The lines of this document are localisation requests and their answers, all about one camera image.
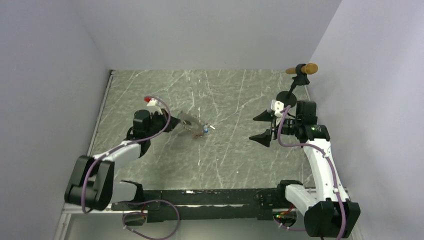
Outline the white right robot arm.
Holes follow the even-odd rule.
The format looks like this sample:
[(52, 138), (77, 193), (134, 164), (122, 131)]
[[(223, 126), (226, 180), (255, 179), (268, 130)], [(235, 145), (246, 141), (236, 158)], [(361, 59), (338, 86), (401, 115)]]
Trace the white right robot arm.
[(290, 105), (272, 100), (268, 109), (253, 118), (269, 122), (270, 128), (249, 139), (265, 147), (277, 140), (284, 148), (302, 148), (311, 167), (316, 194), (309, 193), (300, 181), (282, 180), (277, 187), (276, 203), (282, 208), (293, 205), (303, 216), (304, 230), (310, 237), (346, 239), (361, 209), (350, 200), (341, 183), (328, 129), (318, 124), (316, 102), (299, 100), (292, 117), (288, 117), (290, 109)]

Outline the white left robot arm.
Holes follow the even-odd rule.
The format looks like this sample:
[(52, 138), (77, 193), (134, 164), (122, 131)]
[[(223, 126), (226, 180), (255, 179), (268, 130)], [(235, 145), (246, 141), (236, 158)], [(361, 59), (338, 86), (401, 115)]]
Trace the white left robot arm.
[(115, 180), (117, 170), (145, 155), (151, 139), (161, 133), (171, 132), (180, 120), (164, 109), (150, 113), (138, 110), (133, 125), (118, 146), (94, 156), (77, 158), (67, 184), (64, 201), (81, 206), (85, 213), (105, 210), (109, 204), (121, 203), (131, 210), (139, 209), (145, 202), (143, 186), (130, 180)]

